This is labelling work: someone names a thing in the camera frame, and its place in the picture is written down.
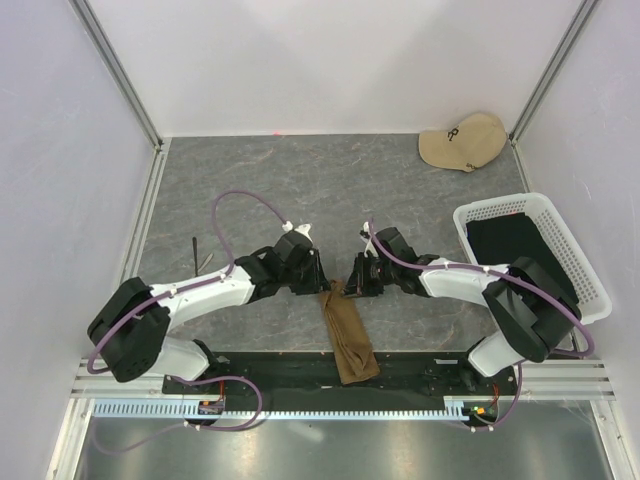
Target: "plastic laundry basket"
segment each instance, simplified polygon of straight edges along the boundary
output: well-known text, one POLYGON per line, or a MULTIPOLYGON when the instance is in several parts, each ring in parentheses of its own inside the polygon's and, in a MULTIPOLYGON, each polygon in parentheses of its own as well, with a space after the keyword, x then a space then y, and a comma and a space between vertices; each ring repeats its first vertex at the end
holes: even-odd
POLYGON ((609 295, 553 203, 544 195, 519 193, 458 207, 453 213, 453 221, 469 261, 478 263, 467 239, 467 223, 520 212, 524 212, 536 224, 545 243, 573 283, 582 312, 582 323, 589 324, 608 317, 611 313, 609 295))

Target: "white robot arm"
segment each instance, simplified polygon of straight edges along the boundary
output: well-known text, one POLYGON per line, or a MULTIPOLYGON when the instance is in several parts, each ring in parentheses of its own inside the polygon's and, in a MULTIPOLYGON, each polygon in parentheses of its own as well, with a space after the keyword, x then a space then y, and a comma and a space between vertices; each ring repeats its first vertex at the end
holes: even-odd
POLYGON ((205 313, 273 296, 281 287, 296 295, 329 289, 309 229, 305 224, 285 233, 275 246, 236 259, 232 269, 165 285, 147 286, 140 278, 129 279, 91 323, 89 338, 98 345, 112 335, 101 355, 119 382, 147 372, 194 380, 209 367, 211 352, 201 342, 168 337, 172 329, 205 313), (156 302, 110 333, 127 312, 154 297, 156 302))
POLYGON ((367 246, 356 257, 344 294, 376 296, 383 293, 385 285, 396 284, 405 293, 454 298, 489 308, 499 330, 482 339, 467 354, 469 365, 483 377, 492 377, 523 360, 544 361, 573 328, 573 324, 545 300, 485 271, 521 278, 550 294, 580 318, 577 305, 529 258, 520 258, 511 265, 479 267, 480 271, 446 268, 455 262, 436 255, 416 255, 396 228, 386 228, 376 234, 384 249, 396 259, 408 264, 444 267, 419 271, 395 263, 379 250, 371 241, 367 224, 361 236, 367 246))

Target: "white wall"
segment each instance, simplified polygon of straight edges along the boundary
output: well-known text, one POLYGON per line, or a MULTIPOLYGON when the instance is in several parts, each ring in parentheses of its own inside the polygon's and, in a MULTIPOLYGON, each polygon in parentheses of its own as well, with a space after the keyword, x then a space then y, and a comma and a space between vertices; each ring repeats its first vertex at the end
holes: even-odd
POLYGON ((65 0, 0 3, 0 465, 44 478, 152 149, 65 0))
POLYGON ((167 136, 510 129, 579 0, 91 0, 167 136))
POLYGON ((640 446, 640 4, 605 0, 521 143, 612 297, 592 328, 640 446))

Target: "beige cap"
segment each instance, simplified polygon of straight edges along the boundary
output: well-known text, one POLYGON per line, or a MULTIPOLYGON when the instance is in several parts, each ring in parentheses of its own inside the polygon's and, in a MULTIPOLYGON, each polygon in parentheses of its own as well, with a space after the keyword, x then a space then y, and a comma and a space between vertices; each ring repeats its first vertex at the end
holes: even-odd
POLYGON ((418 149, 429 165, 472 172, 496 158, 506 141, 496 115, 474 113, 448 132, 422 132, 418 149))

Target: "perforated metal strip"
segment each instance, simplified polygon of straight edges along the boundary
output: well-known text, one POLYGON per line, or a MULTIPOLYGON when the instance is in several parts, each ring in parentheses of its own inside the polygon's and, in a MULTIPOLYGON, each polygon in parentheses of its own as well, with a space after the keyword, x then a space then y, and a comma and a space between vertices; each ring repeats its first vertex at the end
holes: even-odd
MULTIPOLYGON (((270 420, 468 420, 462 414, 463 402, 446 400, 444 410, 359 411, 359 412, 265 412, 260 419, 270 420)), ((198 413, 198 400, 103 399, 96 400, 93 415, 101 418, 177 418, 244 420, 254 412, 224 412, 220 415, 198 413)))

